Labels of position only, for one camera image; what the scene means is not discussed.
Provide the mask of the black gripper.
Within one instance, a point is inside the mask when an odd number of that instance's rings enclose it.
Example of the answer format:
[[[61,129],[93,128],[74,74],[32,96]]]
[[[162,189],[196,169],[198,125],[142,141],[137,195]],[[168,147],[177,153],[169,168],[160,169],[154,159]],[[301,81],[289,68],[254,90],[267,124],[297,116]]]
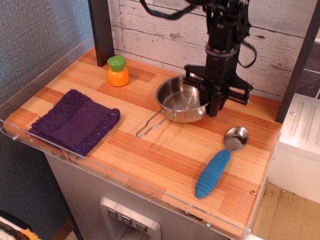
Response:
[[[201,106],[210,103],[209,116],[215,117],[227,99],[247,105],[253,86],[237,75],[240,50],[221,52],[216,49],[206,51],[205,66],[186,65],[184,83],[199,91]]]

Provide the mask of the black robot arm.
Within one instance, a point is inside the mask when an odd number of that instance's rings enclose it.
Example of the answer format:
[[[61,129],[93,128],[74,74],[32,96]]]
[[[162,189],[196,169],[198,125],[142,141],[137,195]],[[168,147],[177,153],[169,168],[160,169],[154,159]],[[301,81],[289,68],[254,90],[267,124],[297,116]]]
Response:
[[[206,12],[208,42],[205,66],[186,65],[184,82],[199,91],[199,101],[210,117],[215,117],[227,99],[247,105],[253,86],[237,74],[241,46],[254,53],[245,42],[249,36],[249,2],[247,0],[194,1]]]

